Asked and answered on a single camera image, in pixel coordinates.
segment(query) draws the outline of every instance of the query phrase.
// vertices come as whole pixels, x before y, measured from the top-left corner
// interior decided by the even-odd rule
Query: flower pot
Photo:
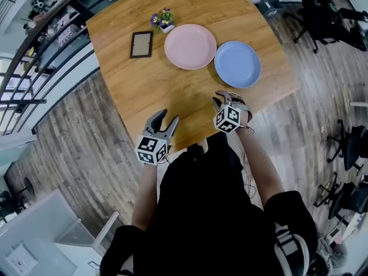
[[[164,33],[168,33],[169,31],[171,31],[174,28],[175,28],[175,26],[173,24],[160,26],[161,31],[164,32]]]

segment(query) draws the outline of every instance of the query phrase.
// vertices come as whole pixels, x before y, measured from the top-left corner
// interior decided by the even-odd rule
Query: forearm
[[[236,133],[243,144],[262,205],[265,206],[270,197],[284,191],[280,177],[254,134],[249,129],[241,127]]]
[[[145,164],[134,203],[132,225],[142,230],[148,227],[157,207],[157,166]]]

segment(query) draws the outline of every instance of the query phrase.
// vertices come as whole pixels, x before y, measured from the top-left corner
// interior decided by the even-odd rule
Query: black sleeve
[[[266,202],[264,211],[273,222],[281,226],[287,225],[291,233],[300,235],[305,240],[311,262],[317,250],[317,228],[300,193],[297,191],[278,193]]]
[[[121,226],[116,229],[113,241],[101,260],[100,276],[116,276],[122,264],[140,246],[144,231],[135,226]]]

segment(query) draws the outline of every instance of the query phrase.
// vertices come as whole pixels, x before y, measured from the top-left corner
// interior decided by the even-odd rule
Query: white flower pot
[[[164,32],[164,33],[168,33],[169,31],[171,31],[174,28],[175,28],[174,25],[169,25],[168,27],[166,27],[164,29],[160,26],[161,31]]]

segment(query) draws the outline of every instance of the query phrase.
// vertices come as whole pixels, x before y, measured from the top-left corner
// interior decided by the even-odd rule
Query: blue plate
[[[235,88],[250,87],[260,76],[257,53],[240,41],[228,41],[221,45],[214,57],[214,67],[220,78]]]

